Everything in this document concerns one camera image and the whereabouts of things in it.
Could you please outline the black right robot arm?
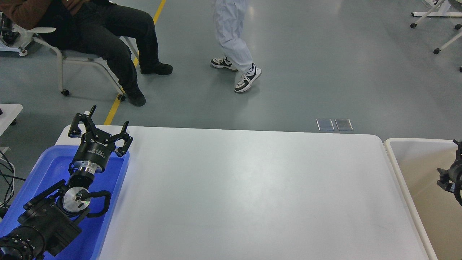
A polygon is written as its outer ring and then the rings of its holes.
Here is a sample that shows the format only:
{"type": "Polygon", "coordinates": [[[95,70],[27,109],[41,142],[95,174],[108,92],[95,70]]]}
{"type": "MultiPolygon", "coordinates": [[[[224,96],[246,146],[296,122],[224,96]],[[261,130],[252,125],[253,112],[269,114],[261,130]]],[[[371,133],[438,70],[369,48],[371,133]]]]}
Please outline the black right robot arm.
{"type": "Polygon", "coordinates": [[[444,191],[452,193],[456,201],[462,205],[462,142],[454,139],[453,143],[457,145],[456,159],[447,170],[437,168],[440,176],[440,179],[437,181],[437,185],[444,191]]]}

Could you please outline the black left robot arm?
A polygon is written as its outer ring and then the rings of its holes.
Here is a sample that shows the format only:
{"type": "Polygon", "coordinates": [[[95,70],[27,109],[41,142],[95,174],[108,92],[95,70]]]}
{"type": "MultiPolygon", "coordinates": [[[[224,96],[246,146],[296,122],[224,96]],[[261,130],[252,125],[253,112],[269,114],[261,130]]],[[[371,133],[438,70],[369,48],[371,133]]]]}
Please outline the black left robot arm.
{"type": "Polygon", "coordinates": [[[117,134],[96,127],[92,115],[77,113],[68,136],[81,140],[68,166],[70,178],[31,198],[18,217],[19,225],[1,238],[2,260],[43,260],[45,253],[61,253],[82,232],[85,218],[102,217],[109,211],[112,192],[90,191],[95,175],[103,173],[114,153],[124,156],[133,141],[127,133],[129,122],[117,134]]]}

